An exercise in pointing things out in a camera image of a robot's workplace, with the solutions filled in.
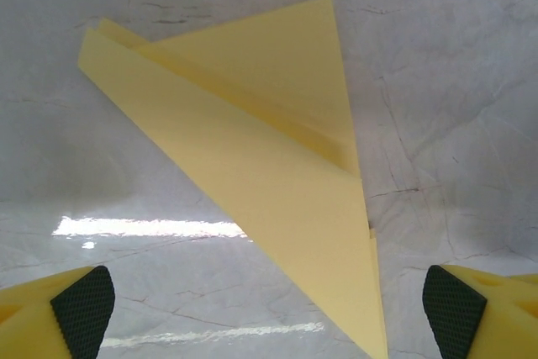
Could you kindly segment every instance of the yellow paper airplane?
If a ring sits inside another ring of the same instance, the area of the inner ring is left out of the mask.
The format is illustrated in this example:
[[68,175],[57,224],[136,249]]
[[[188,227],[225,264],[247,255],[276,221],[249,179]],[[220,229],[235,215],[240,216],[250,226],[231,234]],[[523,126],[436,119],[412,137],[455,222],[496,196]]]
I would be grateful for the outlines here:
[[156,43],[103,20],[79,66],[358,346],[388,356],[331,0]]

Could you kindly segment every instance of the folded paper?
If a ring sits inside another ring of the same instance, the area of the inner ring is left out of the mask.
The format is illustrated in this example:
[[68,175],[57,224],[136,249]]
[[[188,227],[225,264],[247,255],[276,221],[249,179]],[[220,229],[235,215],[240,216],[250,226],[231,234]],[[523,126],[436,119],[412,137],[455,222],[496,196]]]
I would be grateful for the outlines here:
[[103,20],[79,66],[357,345],[387,357],[331,0],[155,43]]

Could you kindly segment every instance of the white floor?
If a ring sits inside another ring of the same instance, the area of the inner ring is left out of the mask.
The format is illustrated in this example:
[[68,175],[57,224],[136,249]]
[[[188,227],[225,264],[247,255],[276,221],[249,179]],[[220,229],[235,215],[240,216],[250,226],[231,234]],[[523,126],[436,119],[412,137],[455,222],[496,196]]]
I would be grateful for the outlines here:
[[[298,1],[0,0],[0,287],[104,263],[102,359],[364,357],[76,68],[102,16],[156,40]],[[439,358],[428,266],[538,272],[538,0],[335,8],[390,354]]]

